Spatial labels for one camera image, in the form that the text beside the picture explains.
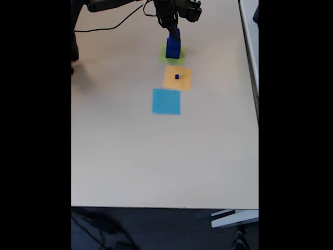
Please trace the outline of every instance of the white table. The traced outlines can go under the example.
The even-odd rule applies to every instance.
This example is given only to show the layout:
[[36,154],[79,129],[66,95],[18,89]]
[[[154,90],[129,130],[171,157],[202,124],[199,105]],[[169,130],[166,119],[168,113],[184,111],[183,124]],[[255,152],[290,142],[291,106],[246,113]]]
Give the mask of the white table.
[[[90,13],[115,26],[142,2]],[[258,121],[236,0],[202,1],[179,20],[191,90],[181,115],[151,112],[167,29],[140,10],[111,31],[77,33],[72,76],[72,206],[258,209]],[[147,12],[153,12],[150,3]]]

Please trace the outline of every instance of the dark floor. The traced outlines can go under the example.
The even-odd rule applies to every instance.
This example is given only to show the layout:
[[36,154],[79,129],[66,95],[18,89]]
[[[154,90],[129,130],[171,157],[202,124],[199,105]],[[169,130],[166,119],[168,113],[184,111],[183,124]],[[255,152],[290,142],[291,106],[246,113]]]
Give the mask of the dark floor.
[[[209,209],[89,208],[108,215],[128,231],[140,250],[231,250],[236,227],[212,229]],[[76,220],[101,240],[99,231],[73,214]],[[258,250],[258,222],[245,225],[250,250]],[[121,234],[107,235],[105,245],[127,242]],[[98,250],[93,241],[72,220],[72,249]]]

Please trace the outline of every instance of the sticky note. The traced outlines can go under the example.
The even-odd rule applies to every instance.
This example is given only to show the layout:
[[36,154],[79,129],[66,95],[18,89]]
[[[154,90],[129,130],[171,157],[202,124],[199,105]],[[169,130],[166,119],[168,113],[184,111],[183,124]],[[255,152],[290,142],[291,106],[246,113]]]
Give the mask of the sticky note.
[[181,45],[181,54],[179,56],[179,59],[174,58],[166,58],[165,54],[167,52],[167,43],[162,43],[161,45],[161,51],[158,58],[158,61],[165,64],[172,64],[172,65],[184,65],[184,58],[185,58],[185,52],[186,52],[186,46]]
[[182,66],[167,65],[165,67],[163,87],[176,90],[190,90],[192,79],[192,69]]
[[158,114],[181,114],[181,92],[177,90],[153,89],[152,112]]

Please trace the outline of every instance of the wire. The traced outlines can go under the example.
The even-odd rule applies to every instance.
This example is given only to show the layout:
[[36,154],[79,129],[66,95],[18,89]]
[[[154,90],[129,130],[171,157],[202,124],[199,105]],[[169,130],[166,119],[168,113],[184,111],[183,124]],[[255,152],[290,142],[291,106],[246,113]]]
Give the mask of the wire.
[[143,8],[143,11],[144,11],[144,14],[147,16],[147,17],[155,17],[156,15],[151,15],[151,14],[146,14],[145,13],[145,7],[146,7],[146,5],[148,4],[148,3],[150,3],[151,1],[153,1],[153,0],[146,0],[145,2],[144,2],[144,8]]
[[92,31],[98,31],[98,30],[113,30],[117,27],[119,27],[124,21],[126,21],[126,19],[128,17],[130,17],[131,15],[133,15],[135,12],[137,12],[141,7],[143,6],[140,5],[139,7],[137,7],[132,13],[130,13],[124,20],[122,20],[120,23],[118,23],[116,26],[112,27],[112,28],[103,28],[103,29],[94,29],[94,30],[74,30],[74,32],[82,32],[82,33],[86,33],[86,32],[92,32]]
[[102,233],[102,230],[101,229],[99,229],[99,234],[100,234],[100,237],[102,238],[102,244],[103,245],[105,245],[105,237],[104,237],[104,235],[103,235],[103,233]]
[[102,247],[104,247],[104,248],[106,248],[105,246],[104,246],[104,243],[102,243],[102,242],[100,242],[99,240],[97,240],[95,237],[93,237],[92,236],[92,234],[91,233],[89,233],[89,231],[88,230],[86,230],[82,225],[80,225],[75,219],[74,219],[74,217],[73,217],[73,215],[72,215],[72,219],[73,219],[73,221],[75,222],[75,224],[79,227],[79,228],[81,228],[84,232],[86,232],[94,241],[96,241],[99,245],[101,245]]

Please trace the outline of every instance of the blue block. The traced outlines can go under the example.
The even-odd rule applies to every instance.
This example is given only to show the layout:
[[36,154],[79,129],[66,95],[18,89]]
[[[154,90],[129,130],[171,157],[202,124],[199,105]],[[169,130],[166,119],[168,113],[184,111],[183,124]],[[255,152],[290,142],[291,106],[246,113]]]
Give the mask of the blue block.
[[181,114],[181,92],[177,90],[153,89],[152,112],[158,114]]
[[177,29],[177,33],[179,36],[179,41],[176,42],[175,39],[172,38],[171,35],[169,35],[169,38],[166,41],[166,58],[175,58],[179,59],[181,55],[181,33],[180,30]]

